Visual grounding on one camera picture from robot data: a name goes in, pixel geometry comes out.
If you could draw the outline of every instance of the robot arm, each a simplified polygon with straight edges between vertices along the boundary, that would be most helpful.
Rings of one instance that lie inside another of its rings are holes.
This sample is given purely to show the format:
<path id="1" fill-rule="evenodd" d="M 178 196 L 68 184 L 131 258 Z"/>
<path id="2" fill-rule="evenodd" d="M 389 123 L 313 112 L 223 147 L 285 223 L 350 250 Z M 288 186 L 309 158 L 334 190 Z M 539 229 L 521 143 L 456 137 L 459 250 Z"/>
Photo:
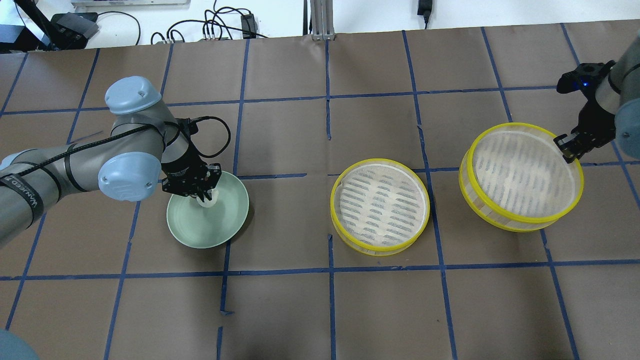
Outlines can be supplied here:
<path id="1" fill-rule="evenodd" d="M 613 139 L 640 158 L 640 31 L 617 63 L 582 63 L 563 74 L 556 90 L 580 90 L 587 98 L 578 126 L 554 139 L 567 163 Z"/>
<path id="2" fill-rule="evenodd" d="M 2 161 L 0 247 L 72 193 L 100 189 L 116 200 L 146 199 L 156 189 L 161 169 L 164 191 L 211 199 L 220 164 L 200 159 L 190 140 L 195 124 L 174 118 L 147 79 L 121 79 L 105 100 L 117 115 L 110 138 L 25 150 Z"/>

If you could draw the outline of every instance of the yellow rim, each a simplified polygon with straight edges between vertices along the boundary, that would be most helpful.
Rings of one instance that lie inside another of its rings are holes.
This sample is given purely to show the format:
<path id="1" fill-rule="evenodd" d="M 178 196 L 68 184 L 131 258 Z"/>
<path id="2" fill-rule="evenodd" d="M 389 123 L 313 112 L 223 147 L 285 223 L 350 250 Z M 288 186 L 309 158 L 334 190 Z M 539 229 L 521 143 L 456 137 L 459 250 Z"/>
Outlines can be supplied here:
<path id="1" fill-rule="evenodd" d="M 458 172 L 458 183 L 460 184 L 460 189 L 462 189 L 462 197 L 465 198 L 465 201 L 467 202 L 467 204 L 469 205 L 469 207 L 471 208 L 471 210 L 474 211 L 474 213 L 478 214 L 479 217 L 481 217 L 484 221 L 488 222 L 489 224 L 495 226 L 495 227 L 499 227 L 502 230 L 507 230 L 507 231 L 514 231 L 516 233 L 530 233 L 531 231 L 536 231 L 536 230 L 540 230 L 543 229 L 546 226 L 541 226 L 541 227 L 537 227 L 535 229 L 517 229 L 515 227 L 508 227 L 506 225 L 502 225 L 499 222 L 495 221 L 494 219 L 486 216 L 485 214 L 483 214 L 482 211 L 480 211 L 480 209 L 478 209 L 476 207 L 476 205 L 471 201 L 471 199 L 469 198 L 469 194 L 467 194 L 467 192 L 464 190 L 465 189 L 465 184 L 462 181 L 462 173 Z"/>
<path id="2" fill-rule="evenodd" d="M 525 124 L 523 122 L 507 122 L 505 124 L 500 124 L 500 125 L 496 125 L 493 126 L 492 128 L 486 130 L 484 133 L 480 134 L 476 140 L 474 141 L 474 143 L 471 145 L 471 148 L 469 148 L 468 151 L 468 155 L 467 155 L 467 175 L 469 178 L 469 183 L 471 184 L 471 187 L 473 187 L 474 191 L 478 194 L 478 196 L 480 197 L 480 199 L 482 199 L 482 201 L 489 205 L 489 207 L 491 208 L 491 210 L 494 210 L 496 213 L 498 213 L 499 215 L 502 215 L 510 220 L 515 220 L 515 221 L 519 221 L 519 222 L 525 222 L 528 224 L 540 224 L 540 223 L 544 223 L 544 222 L 551 222 L 551 221 L 556 221 L 557 219 L 561 218 L 562 216 L 566 215 L 569 211 L 571 211 L 575 205 L 578 203 L 578 201 L 580 201 L 580 198 L 582 197 L 582 189 L 584 187 L 584 174 L 582 173 L 582 167 L 580 166 L 580 162 L 578 160 L 575 160 L 575 164 L 578 168 L 578 174 L 580 174 L 580 188 L 578 189 L 578 194 L 575 197 L 575 199 L 573 200 L 573 202 L 564 210 L 562 210 L 561 212 L 554 214 L 554 215 L 550 215 L 547 217 L 540 217 L 540 218 L 534 218 L 534 217 L 526 217 L 523 215 L 518 215 L 516 213 L 512 213 L 506 209 L 501 208 L 498 204 L 496 204 L 493 200 L 491 200 L 491 198 L 489 198 L 489 196 L 487 196 L 487 194 L 484 193 L 484 191 L 482 190 L 482 188 L 480 187 L 480 184 L 477 181 L 477 177 L 476 174 L 474 173 L 474 168 L 473 168 L 473 158 L 474 158 L 474 151 L 476 150 L 476 147 L 478 145 L 478 143 L 480 142 L 480 140 L 482 140 L 487 134 L 500 129 L 502 127 L 509 127 L 509 126 L 523 126 L 523 127 L 529 127 L 531 129 L 536 129 L 538 131 L 542 131 L 543 133 L 551 136 L 552 138 L 555 138 L 556 136 L 550 132 L 549 130 L 543 129 L 540 126 L 535 126 L 535 125 L 531 125 L 531 124 Z"/>
<path id="3" fill-rule="evenodd" d="M 362 166 L 362 165 L 365 165 L 366 163 L 378 163 L 378 162 L 391 163 L 391 164 L 394 164 L 395 166 L 398 166 L 399 168 L 405 170 L 405 172 L 407 174 L 409 174 L 409 176 L 411 176 L 413 178 L 413 180 L 415 180 L 415 182 L 418 184 L 418 186 L 422 190 L 422 193 L 424 194 L 424 199 L 426 201 L 425 217 L 424 217 L 425 219 L 424 219 L 424 222 L 422 223 L 422 225 L 420 226 L 420 229 L 416 233 L 416 235 L 411 237 L 408 241 L 406 241 L 404 243 L 401 243 L 401 244 L 398 244 L 398 245 L 394 245 L 394 246 L 390 246 L 390 247 L 369 245 L 369 244 L 366 244 L 366 243 L 356 239 L 353 235 L 349 234 L 349 232 L 347 231 L 347 229 L 344 228 L 344 226 L 342 226 L 342 224 L 340 223 L 340 220 L 338 219 L 338 214 L 336 214 L 336 212 L 335 212 L 335 200 L 334 200 L 335 199 L 335 191 L 338 188 L 338 185 L 342 182 L 342 179 L 346 176 L 346 174 L 348 174 L 354 168 Z M 338 229 L 338 232 L 340 233 L 339 234 L 340 237 L 344 236 L 349 241 L 352 241 L 354 244 L 358 245 L 359 247 L 363 247 L 363 248 L 365 248 L 367 250 L 371 250 L 371 251 L 393 251 L 393 250 L 397 250 L 397 249 L 400 249 L 400 248 L 403 248 L 403 247 L 408 247 L 409 245 L 413 244 L 415 242 L 415 240 L 420 236 L 420 234 L 422 234 L 422 232 L 424 231 L 424 228 L 427 226 L 427 223 L 429 222 L 429 216 L 431 214 L 431 201 L 429 200 L 429 193 L 427 193 L 427 189 L 424 187 L 424 184 L 422 183 L 422 180 L 420 180 L 418 175 L 416 175 L 415 172 L 413 172 L 410 168 L 404 166 L 403 164 L 400 164 L 397 161 L 389 160 L 389 159 L 383 159 L 383 158 L 374 158 L 374 159 L 362 160 L 362 161 L 359 161 L 359 162 L 351 165 L 350 167 L 348 167 L 345 171 L 343 171 L 340 174 L 338 179 L 336 179 L 335 183 L 333 184 L 333 188 L 331 189 L 331 199 L 329 201 L 330 201 L 330 207 L 331 207 L 331 220 L 333 221 L 333 225 Z"/>

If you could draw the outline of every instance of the green plate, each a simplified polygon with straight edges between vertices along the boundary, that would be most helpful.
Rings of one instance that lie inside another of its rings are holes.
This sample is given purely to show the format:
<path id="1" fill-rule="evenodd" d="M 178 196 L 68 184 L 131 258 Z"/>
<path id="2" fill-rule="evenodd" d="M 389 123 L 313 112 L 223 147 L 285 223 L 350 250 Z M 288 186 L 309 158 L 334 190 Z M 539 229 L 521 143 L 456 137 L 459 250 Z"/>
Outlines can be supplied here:
<path id="1" fill-rule="evenodd" d="M 231 239 L 244 224 L 249 212 L 249 195 L 240 179 L 222 172 L 216 189 L 218 201 L 211 208 L 196 199 L 172 195 L 166 207 L 166 223 L 179 242 L 206 249 Z"/>

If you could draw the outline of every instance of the black power adapter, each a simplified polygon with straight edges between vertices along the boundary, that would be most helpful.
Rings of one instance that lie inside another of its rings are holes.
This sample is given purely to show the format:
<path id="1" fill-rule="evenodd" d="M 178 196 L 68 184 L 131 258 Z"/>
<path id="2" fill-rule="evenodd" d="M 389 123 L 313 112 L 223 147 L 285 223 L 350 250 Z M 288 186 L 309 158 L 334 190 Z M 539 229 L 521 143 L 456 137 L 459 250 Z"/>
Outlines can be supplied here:
<path id="1" fill-rule="evenodd" d="M 255 38 L 258 33 L 258 24 L 255 21 L 255 17 L 252 13 L 249 15 L 240 16 L 240 22 L 242 23 L 242 38 Z"/>

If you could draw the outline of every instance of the round container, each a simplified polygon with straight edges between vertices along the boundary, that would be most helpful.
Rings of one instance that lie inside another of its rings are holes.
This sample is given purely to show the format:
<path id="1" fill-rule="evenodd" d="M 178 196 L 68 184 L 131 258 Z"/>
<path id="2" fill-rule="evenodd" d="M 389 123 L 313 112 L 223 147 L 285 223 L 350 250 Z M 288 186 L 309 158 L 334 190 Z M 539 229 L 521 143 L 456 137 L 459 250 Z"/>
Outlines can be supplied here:
<path id="1" fill-rule="evenodd" d="M 166 223 L 176 240 L 196 249 L 224 243 L 235 235 L 249 213 L 249 195 L 240 179 L 222 172 L 218 201 L 203 208 L 192 197 L 171 195 L 166 207 Z"/>
<path id="2" fill-rule="evenodd" d="M 429 195 L 408 167 L 388 159 L 351 165 L 331 191 L 331 219 L 355 250 L 373 256 L 408 248 L 429 220 Z"/>
<path id="3" fill-rule="evenodd" d="M 471 208 L 501 229 L 542 229 L 580 200 L 580 163 L 567 164 L 556 136 L 541 127 L 512 122 L 480 134 L 462 159 L 460 189 Z"/>

